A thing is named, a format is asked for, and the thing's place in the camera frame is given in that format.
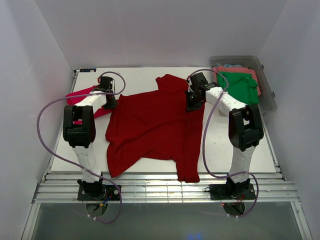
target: pink cloth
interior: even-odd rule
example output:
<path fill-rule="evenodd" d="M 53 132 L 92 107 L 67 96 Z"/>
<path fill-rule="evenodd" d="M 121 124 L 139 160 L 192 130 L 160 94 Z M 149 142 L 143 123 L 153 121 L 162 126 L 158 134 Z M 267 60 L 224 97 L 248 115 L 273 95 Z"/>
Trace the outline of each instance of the pink cloth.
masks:
<path fill-rule="evenodd" d="M 80 90 L 80 91 L 74 91 L 72 93 L 69 93 L 68 95 L 66 95 L 66 97 L 69 97 L 69 96 L 76 96 L 76 95 L 82 95 L 82 94 L 89 94 L 91 92 L 92 89 L 94 89 L 95 86 L 92 86 L 92 87 L 89 87 L 89 88 L 86 88 L 86 89 L 83 89 L 83 90 Z M 81 96 L 81 97 L 74 97 L 74 98 L 68 98 L 66 100 L 66 103 L 68 105 L 75 105 L 79 102 L 81 102 L 83 99 L 85 99 L 86 97 L 85 96 Z M 111 113 L 112 110 L 111 109 L 104 109 L 103 107 L 98 109 L 95 114 L 94 114 L 94 118 L 98 118 L 98 117 L 101 117 L 103 115 L 106 115 L 106 114 L 109 114 Z"/>
<path fill-rule="evenodd" d="M 257 75 L 254 70 L 248 69 L 246 67 L 224 67 L 224 66 L 218 66 L 214 67 L 213 70 L 218 72 L 227 72 L 227 73 L 243 73 L 243 74 L 251 74 L 252 78 L 258 83 Z M 214 72 L 214 80 L 217 82 L 217 74 Z M 256 90 L 258 91 L 258 96 L 260 96 L 261 91 L 259 86 L 256 87 Z"/>

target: clothing pile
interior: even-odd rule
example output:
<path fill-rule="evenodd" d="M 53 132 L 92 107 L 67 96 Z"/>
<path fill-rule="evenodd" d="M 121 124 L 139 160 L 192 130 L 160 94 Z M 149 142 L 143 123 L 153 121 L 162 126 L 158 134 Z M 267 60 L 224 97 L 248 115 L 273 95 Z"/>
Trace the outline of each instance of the clothing pile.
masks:
<path fill-rule="evenodd" d="M 229 82 L 227 92 L 240 102 L 247 105 L 258 104 L 258 96 L 261 94 L 256 72 L 241 65 L 220 65 L 217 63 L 213 70 L 219 72 Z M 215 81 L 224 88 L 227 83 L 219 74 L 214 74 Z"/>

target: glass panel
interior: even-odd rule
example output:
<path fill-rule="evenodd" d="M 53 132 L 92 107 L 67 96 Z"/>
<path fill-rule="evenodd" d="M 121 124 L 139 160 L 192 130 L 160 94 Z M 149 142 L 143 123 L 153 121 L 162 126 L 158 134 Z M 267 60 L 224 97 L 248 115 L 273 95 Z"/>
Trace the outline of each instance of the glass panel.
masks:
<path fill-rule="evenodd" d="M 110 203 L 102 218 L 111 220 L 118 207 Z M 87 217 L 84 203 L 42 203 L 32 239 L 302 239 L 290 202 L 258 202 L 240 219 L 203 212 L 225 214 L 219 203 L 124 204 L 119 219 L 107 225 Z"/>

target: wire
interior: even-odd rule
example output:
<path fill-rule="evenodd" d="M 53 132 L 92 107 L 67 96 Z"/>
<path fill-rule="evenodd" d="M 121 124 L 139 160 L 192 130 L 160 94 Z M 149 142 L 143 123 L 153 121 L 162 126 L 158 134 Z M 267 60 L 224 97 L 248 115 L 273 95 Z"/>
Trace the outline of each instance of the wire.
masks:
<path fill-rule="evenodd" d="M 231 203 L 231 204 L 232 204 L 232 205 L 235 205 L 235 204 L 241 204 L 241 203 L 244 201 L 244 198 L 245 198 L 245 195 L 244 195 L 244 194 L 242 194 L 241 199 L 238 199 L 236 202 Z"/>
<path fill-rule="evenodd" d="M 103 194 L 103 196 L 102 197 L 100 197 L 100 198 L 96 198 L 96 197 L 94 197 L 94 199 L 95 200 L 101 200 L 101 199 L 103 199 L 105 196 L 107 195 L 107 191 L 106 191 L 106 189 L 104 189 L 104 194 Z"/>
<path fill-rule="evenodd" d="M 75 214 L 78 214 L 78 215 L 88 216 L 88 214 L 84 214 L 84 213 L 81 213 L 81 212 L 78 212 L 78 211 L 75 211 L 75 210 L 72 210 L 72 212 L 74 212 Z"/>
<path fill-rule="evenodd" d="M 240 214 L 240 215 L 243 215 L 244 213 L 242 212 L 242 211 L 240 211 L 235 205 L 231 205 L 233 208 L 234 208 L 234 210 L 236 210 L 236 212 L 238 213 L 238 214 Z"/>
<path fill-rule="evenodd" d="M 108 202 L 110 199 L 111 199 L 111 197 L 109 197 L 108 199 L 104 200 L 104 202 L 102 204 L 105 205 L 106 202 Z"/>
<path fill-rule="evenodd" d="M 189 78 L 198 73 L 198 72 L 202 72 L 202 71 L 209 71 L 209 72 L 212 72 L 212 73 L 216 73 L 218 75 L 220 75 L 226 82 L 226 86 L 225 88 L 222 90 L 221 94 L 219 95 L 217 101 L 215 102 L 211 112 L 209 113 L 209 116 L 208 116 L 208 120 L 206 121 L 206 124 L 205 124 L 205 128 L 204 128 L 204 132 L 203 132 L 203 138 L 202 138 L 202 158 L 203 158 L 203 164 L 204 164 L 204 167 L 206 169 L 206 171 L 208 172 L 208 174 L 210 174 L 212 177 L 216 178 L 216 179 L 225 179 L 225 178 L 230 178 L 230 177 L 233 177 L 233 176 L 237 176 L 237 175 L 240 175 L 240 174 L 248 174 L 250 176 L 252 176 L 253 180 L 255 181 L 255 185 L 256 185 L 256 195 L 255 195 L 255 199 L 253 201 L 253 204 L 252 206 L 249 208 L 248 211 L 246 211 L 245 213 L 243 213 L 242 215 L 240 216 L 237 216 L 237 215 L 230 215 L 231 217 L 234 217 L 234 218 L 242 218 L 242 217 L 245 217 L 246 215 L 248 215 L 253 209 L 254 207 L 256 206 L 256 203 L 257 203 L 257 200 L 258 200 L 258 196 L 259 196 L 259 185 L 258 185 L 258 180 L 257 178 L 255 177 L 255 175 L 253 175 L 251 172 L 246 172 L 246 171 L 240 171 L 240 172 L 236 172 L 236 173 L 233 173 L 233 174 L 227 174 L 225 176 L 218 176 L 218 175 L 215 175 L 213 174 L 209 168 L 208 168 L 208 165 L 207 165 L 207 161 L 206 161 L 206 154 L 205 154 L 205 151 L 206 151 L 206 136 L 207 136 L 207 131 L 208 131 L 208 127 L 209 127 L 209 123 L 210 123 L 210 119 L 214 113 L 214 111 L 216 110 L 217 106 L 218 106 L 218 103 L 220 101 L 220 99 L 222 98 L 222 96 L 224 95 L 224 93 L 226 92 L 227 88 L 229 87 L 229 82 L 228 80 L 226 79 L 225 76 L 223 76 L 220 72 L 218 71 L 215 71 L 215 70 L 212 70 L 212 69 L 207 69 L 207 68 L 203 68 L 203 69 L 199 69 L 199 70 L 196 70 L 194 71 L 193 73 L 191 73 L 186 81 L 188 82 Z"/>
<path fill-rule="evenodd" d="M 107 181 L 107 182 L 109 182 L 109 183 L 111 183 L 111 184 L 113 184 L 113 185 L 115 186 L 115 188 L 116 188 L 116 189 L 118 190 L 118 192 L 119 192 L 119 197 L 120 197 L 120 207 L 119 207 L 119 211 L 118 211 L 117 215 L 115 216 L 115 218 L 114 218 L 113 220 L 111 220 L 111 221 L 106 221 L 106 220 L 103 220 L 103 219 L 101 219 L 101 218 L 98 218 L 98 217 L 95 217 L 95 216 L 93 216 L 93 215 L 90 215 L 90 217 L 94 218 L 95 220 L 98 220 L 99 222 L 102 222 L 102 223 L 105 223 L 105 224 L 112 224 L 113 222 L 115 222 L 115 221 L 118 219 L 118 217 L 119 217 L 119 215 L 120 215 L 120 213 L 121 213 L 121 210 L 122 210 L 122 194 L 121 194 L 121 190 L 120 190 L 120 188 L 118 187 L 118 185 L 117 185 L 114 181 L 112 181 L 112 180 L 110 180 L 110 179 L 108 179 L 108 178 L 105 178 L 104 176 L 100 176 L 100 175 L 96 174 L 95 172 L 93 172 L 93 171 L 91 171 L 91 170 L 89 170 L 89 169 L 86 169 L 84 166 L 82 166 L 82 165 L 80 165 L 80 164 L 78 164 L 78 163 L 76 163 L 76 162 L 73 162 L 73 161 L 71 161 L 71 160 L 68 160 L 68 159 L 66 159 L 66 158 L 64 158 L 64 157 L 56 154 L 54 151 L 52 151 L 52 150 L 45 144 L 45 142 L 44 142 L 44 140 L 43 140 L 43 138 L 42 138 L 41 132 L 40 132 L 40 120 L 41 120 L 41 115 L 42 115 L 42 113 L 46 110 L 46 108 L 48 108 L 48 107 L 51 106 L 52 104 L 55 104 L 55 103 L 57 103 L 57 102 L 59 102 L 59 101 L 66 100 L 66 99 L 79 98 L 79 97 L 87 97 L 87 96 L 92 96 L 92 95 L 118 95 L 118 94 L 121 94 L 121 93 L 125 90 L 125 88 L 126 88 L 126 81 L 125 81 L 125 79 L 124 79 L 119 73 L 116 73 L 116 72 L 114 72 L 114 71 L 106 71 L 106 72 L 102 73 L 102 74 L 98 77 L 98 81 L 99 81 L 99 79 L 101 78 L 101 76 L 103 76 L 103 75 L 105 75 L 105 74 L 115 74 L 115 75 L 117 75 L 118 77 L 120 77 L 121 80 L 123 81 L 123 88 L 122 88 L 119 92 L 115 92 L 115 93 L 112 93 L 112 92 L 98 92 L 98 93 L 95 93 L 95 94 L 93 94 L 93 93 L 88 93 L 88 94 L 81 94 L 81 95 L 75 95 L 75 96 L 65 96 L 65 97 L 58 98 L 58 99 L 56 99 L 56 100 L 53 100 L 53 101 L 49 102 L 47 105 L 45 105 L 45 106 L 40 110 L 40 112 L 39 112 L 39 114 L 38 114 L 38 117 L 37 117 L 37 119 L 36 119 L 36 132 L 37 132 L 37 134 L 38 134 L 38 138 L 39 138 L 42 146 L 43 146 L 49 153 L 51 153 L 53 156 L 55 156 L 55 157 L 57 157 L 57 158 L 65 161 L 65 162 L 67 162 L 67 163 L 73 164 L 73 165 L 81 168 L 82 170 L 87 171 L 87 172 L 90 173 L 91 175 L 93 175 L 93 176 L 95 176 L 95 177 L 97 177 L 97 178 L 99 178 L 99 179 L 105 180 L 105 181 Z"/>

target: black mounting plate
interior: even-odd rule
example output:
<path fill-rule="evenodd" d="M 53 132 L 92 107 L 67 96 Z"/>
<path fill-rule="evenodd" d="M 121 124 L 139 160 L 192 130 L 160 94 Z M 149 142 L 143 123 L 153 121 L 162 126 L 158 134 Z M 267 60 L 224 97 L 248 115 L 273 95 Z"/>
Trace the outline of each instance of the black mounting plate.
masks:
<path fill-rule="evenodd" d="M 119 193 L 115 194 L 115 191 L 117 190 L 116 187 L 114 185 L 104 185 L 102 184 L 102 188 L 103 191 L 106 191 L 107 197 L 109 198 L 111 196 L 111 199 L 109 201 L 119 201 L 120 200 L 120 196 Z M 89 194 L 84 192 L 84 188 L 82 186 L 79 186 L 79 191 L 78 191 L 78 197 L 77 197 L 78 201 L 103 201 L 105 200 L 103 199 L 97 199 L 97 198 L 93 198 L 92 196 L 90 196 Z"/>
<path fill-rule="evenodd" d="M 226 187 L 226 184 L 210 184 L 210 199 L 211 200 L 231 200 L 230 195 L 218 195 L 214 193 L 221 192 L 222 189 Z M 256 198 L 254 186 L 249 184 L 248 189 L 245 189 L 242 194 L 244 194 L 243 200 L 254 200 Z"/>

